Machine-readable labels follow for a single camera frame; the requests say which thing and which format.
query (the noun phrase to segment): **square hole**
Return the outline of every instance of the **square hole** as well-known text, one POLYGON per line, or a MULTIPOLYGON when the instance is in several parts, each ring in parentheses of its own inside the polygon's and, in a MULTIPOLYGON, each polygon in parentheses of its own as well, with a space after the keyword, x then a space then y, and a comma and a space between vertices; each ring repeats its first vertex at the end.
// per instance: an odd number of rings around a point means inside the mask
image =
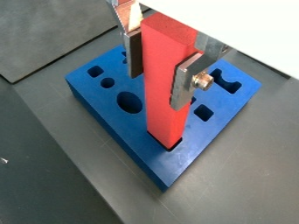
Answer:
POLYGON ((193 114, 204 121, 207 122, 212 115, 213 112, 204 106, 203 104, 193 110, 193 114))
POLYGON ((92 78, 99 77, 103 73, 104 73, 104 70, 103 70, 99 66, 93 66, 93 67, 88 70, 88 75, 89 75, 92 78))

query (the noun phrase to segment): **circular hole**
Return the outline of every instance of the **circular hole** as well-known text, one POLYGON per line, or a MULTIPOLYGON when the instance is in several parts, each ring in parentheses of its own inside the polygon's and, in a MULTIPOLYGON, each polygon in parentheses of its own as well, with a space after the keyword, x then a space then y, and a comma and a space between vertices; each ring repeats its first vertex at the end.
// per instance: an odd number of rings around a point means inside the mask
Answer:
POLYGON ((103 88, 112 88, 115 86, 115 80, 112 78, 105 78, 100 82, 103 88))
POLYGON ((139 97, 129 92, 121 92, 117 94, 116 104, 129 114, 136 114, 143 109, 143 103, 139 97))

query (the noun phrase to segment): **cutout hole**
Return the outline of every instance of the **cutout hole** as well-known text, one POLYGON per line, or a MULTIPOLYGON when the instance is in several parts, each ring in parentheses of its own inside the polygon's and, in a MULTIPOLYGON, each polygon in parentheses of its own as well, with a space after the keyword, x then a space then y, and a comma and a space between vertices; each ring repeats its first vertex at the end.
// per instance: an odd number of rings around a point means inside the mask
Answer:
POLYGON ((207 122, 212 115, 213 112, 204 106, 203 104, 193 110, 193 114, 204 121, 207 122))
POLYGON ((213 82, 217 83, 220 87, 223 87, 231 94, 235 94, 239 91, 241 84, 237 81, 235 82, 224 81, 220 74, 221 71, 216 68, 211 72, 209 76, 213 77, 213 82))
POLYGON ((192 97, 192 98, 191 98, 191 105, 192 105, 195 102, 196 102, 196 98, 192 97))
MULTIPOLYGON (((127 56, 127 52, 121 52, 121 54, 123 54, 124 56, 127 56)), ((127 63, 127 58, 123 59, 123 64, 125 64, 125 63, 127 63)))
POLYGON ((112 78, 105 78, 100 82, 103 88, 112 88, 115 86, 115 80, 112 78))
POLYGON ((143 109, 143 103, 139 97, 129 92, 121 92, 117 94, 116 104, 129 114, 136 114, 143 109))
POLYGON ((88 70, 88 75, 89 75, 92 78, 99 77, 103 73, 104 73, 104 70, 103 70, 99 66, 93 66, 93 67, 88 70))

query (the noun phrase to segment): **bolt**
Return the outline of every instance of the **bolt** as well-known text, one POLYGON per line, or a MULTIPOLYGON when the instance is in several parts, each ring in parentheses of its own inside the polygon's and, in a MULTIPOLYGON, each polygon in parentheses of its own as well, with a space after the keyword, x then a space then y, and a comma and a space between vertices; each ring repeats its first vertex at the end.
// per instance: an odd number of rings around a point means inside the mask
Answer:
POLYGON ((201 89, 203 91, 207 91, 211 87, 211 84, 213 82, 213 78, 208 75, 205 71, 195 74, 191 79, 191 84, 195 88, 201 89))
POLYGON ((221 47, 221 52, 224 53, 228 49, 229 49, 229 46, 228 46, 228 45, 224 45, 224 46, 221 47))

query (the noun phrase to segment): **blue base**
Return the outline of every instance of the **blue base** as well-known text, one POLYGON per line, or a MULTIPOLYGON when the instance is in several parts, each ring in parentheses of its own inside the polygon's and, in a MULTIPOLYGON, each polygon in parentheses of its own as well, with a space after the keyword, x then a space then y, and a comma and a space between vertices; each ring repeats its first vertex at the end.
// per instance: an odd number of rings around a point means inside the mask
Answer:
POLYGON ((163 191, 183 174, 260 87, 260 83, 223 59, 209 70, 216 68, 221 71, 224 80, 237 81, 241 87, 231 94, 224 89, 229 84, 219 79, 219 85, 213 84, 207 92, 195 91, 196 101, 191 105, 181 142, 171 152, 165 151, 147 133, 144 76, 135 79, 127 76, 121 46, 93 59, 65 78, 73 95, 163 191), (143 104, 137 105, 137 99, 129 95, 117 97, 120 92, 135 94, 143 104), (127 113, 119 107, 117 99, 121 107, 135 114, 127 113), (195 115, 193 111, 201 104, 213 112, 211 117, 209 111, 204 110, 195 115))

